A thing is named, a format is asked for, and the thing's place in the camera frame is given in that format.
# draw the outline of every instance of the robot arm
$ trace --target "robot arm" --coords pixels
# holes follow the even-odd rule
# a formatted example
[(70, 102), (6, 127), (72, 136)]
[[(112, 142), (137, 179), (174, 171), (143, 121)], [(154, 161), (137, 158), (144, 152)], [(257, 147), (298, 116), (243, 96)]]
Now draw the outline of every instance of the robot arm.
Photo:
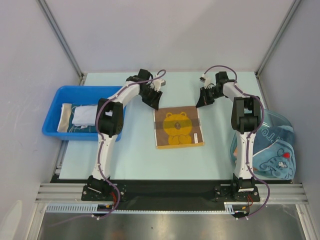
[(260, 104), (255, 98), (244, 95), (238, 84), (234, 80), (229, 80), (226, 72), (217, 73), (215, 79), (216, 84), (211, 87), (213, 84), (210, 78), (202, 75), (200, 80), (204, 82), (204, 87), (200, 89), (200, 98), (196, 107), (213, 104), (215, 99), (220, 97), (227, 97), (233, 102), (231, 126), (236, 130), (237, 139), (237, 160), (233, 174), (233, 181), (236, 184), (235, 192), (252, 192), (255, 183), (248, 167), (253, 169), (253, 146), (256, 133), (251, 132), (261, 121)]
[(109, 99), (99, 100), (96, 116), (99, 119), (96, 123), (101, 134), (98, 134), (98, 151), (92, 175), (87, 180), (87, 187), (90, 190), (101, 193), (103, 196), (107, 196), (111, 190), (111, 186), (104, 181), (101, 172), (107, 179), (110, 177), (112, 151), (124, 125), (124, 107), (135, 96), (141, 95), (144, 103), (156, 110), (159, 109), (162, 95), (160, 88), (166, 82), (161, 78), (152, 80), (151, 76), (150, 72), (141, 69), (138, 75), (129, 77), (125, 85)]

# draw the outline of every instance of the bear face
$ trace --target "bear face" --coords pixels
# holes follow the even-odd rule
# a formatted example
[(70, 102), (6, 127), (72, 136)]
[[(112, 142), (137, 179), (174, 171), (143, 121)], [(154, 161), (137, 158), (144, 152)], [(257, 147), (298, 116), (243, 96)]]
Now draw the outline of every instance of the bear face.
[(192, 121), (184, 111), (180, 114), (167, 112), (163, 129), (169, 136), (188, 135), (192, 131)]

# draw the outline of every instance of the brown towel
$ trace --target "brown towel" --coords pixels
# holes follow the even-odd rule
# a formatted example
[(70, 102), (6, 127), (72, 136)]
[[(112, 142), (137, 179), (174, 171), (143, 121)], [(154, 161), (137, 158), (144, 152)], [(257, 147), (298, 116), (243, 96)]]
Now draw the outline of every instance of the brown towel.
[(185, 148), (205, 144), (195, 106), (167, 107), (154, 111), (157, 149)]

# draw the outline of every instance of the white table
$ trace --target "white table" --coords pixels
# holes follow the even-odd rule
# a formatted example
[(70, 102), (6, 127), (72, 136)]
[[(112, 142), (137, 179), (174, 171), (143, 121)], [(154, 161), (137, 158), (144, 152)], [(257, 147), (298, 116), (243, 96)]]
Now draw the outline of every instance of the white table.
[[(122, 86), (135, 72), (89, 73), (86, 86)], [(168, 72), (161, 89), (160, 108), (195, 106), (203, 83), (202, 72)], [(215, 82), (216, 72), (210, 72)], [(240, 87), (250, 94), (261, 93), (254, 72), (238, 72)], [(111, 178), (123, 180), (227, 180), (234, 165), (230, 146), (235, 131), (231, 128), (232, 102), (221, 97), (210, 106), (199, 108), (204, 146), (156, 149), (153, 109), (135, 97), (126, 108), (122, 139), (116, 142)], [(95, 164), (97, 142), (69, 141), (60, 179), (87, 179)]]

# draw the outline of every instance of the towel label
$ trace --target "towel label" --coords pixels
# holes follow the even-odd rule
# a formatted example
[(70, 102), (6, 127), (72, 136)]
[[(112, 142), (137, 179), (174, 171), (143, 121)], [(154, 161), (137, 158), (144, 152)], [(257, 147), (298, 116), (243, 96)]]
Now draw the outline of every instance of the towel label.
[(194, 137), (194, 143), (197, 144), (198, 143), (198, 134), (194, 133), (193, 137)]

